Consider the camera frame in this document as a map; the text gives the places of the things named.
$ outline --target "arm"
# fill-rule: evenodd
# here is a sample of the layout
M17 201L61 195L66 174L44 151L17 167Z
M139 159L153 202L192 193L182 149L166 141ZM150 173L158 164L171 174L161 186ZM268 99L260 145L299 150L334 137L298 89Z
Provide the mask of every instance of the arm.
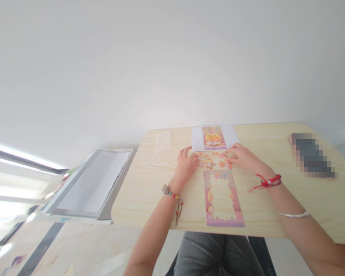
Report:
M169 183L170 191L173 194L180 194L197 167L198 156L194 153L190 157L187 155L191 148L187 147L179 152L177 168L174 177ZM152 275L158 255L165 243L176 206L177 200L175 198L168 195L162 196L143 227L141 235L131 253L124 276Z
M236 154L237 159L228 158L228 161L234 165L254 171L264 179L272 179L276 176L267 164L241 144L235 143L226 152ZM267 192L275 208L280 212L297 215L305 211L285 185L269 188ZM279 217L286 234L314 275L345 275L345 255L312 216L292 218L279 215Z

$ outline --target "silver bangle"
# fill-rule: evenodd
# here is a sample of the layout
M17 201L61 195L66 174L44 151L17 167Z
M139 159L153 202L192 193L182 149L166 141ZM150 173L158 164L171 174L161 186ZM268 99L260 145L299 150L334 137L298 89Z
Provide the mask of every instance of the silver bangle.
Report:
M311 214L308 211L304 211L304 213L299 215L290 215L280 212L279 210L276 210L280 215L284 215L285 217L309 217Z

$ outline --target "white wall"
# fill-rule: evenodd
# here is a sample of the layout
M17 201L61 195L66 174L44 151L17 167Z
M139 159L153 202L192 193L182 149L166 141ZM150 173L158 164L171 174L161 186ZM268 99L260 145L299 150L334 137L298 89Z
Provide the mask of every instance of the white wall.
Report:
M345 141L345 1L43 2L0 1L2 145L72 167L153 128Z

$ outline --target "lap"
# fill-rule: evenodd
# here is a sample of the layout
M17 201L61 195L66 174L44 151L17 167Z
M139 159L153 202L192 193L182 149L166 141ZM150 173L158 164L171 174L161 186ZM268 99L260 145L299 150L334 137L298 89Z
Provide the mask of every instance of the lap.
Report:
M186 232L174 275L263 275L263 272L246 237Z

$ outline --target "beaded bracelet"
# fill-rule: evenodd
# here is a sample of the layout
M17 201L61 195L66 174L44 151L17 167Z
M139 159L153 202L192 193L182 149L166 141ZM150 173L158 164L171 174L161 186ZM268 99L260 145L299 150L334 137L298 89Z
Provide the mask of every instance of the beaded bracelet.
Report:
M179 199L179 203L177 205L177 211L175 212L175 214L176 214L175 227L176 227L177 222L178 222L180 215L181 215L181 210L183 209L184 201L180 195L175 195L172 192L170 192L169 186L167 186L166 184L162 187L162 193L164 195L172 196L173 198Z

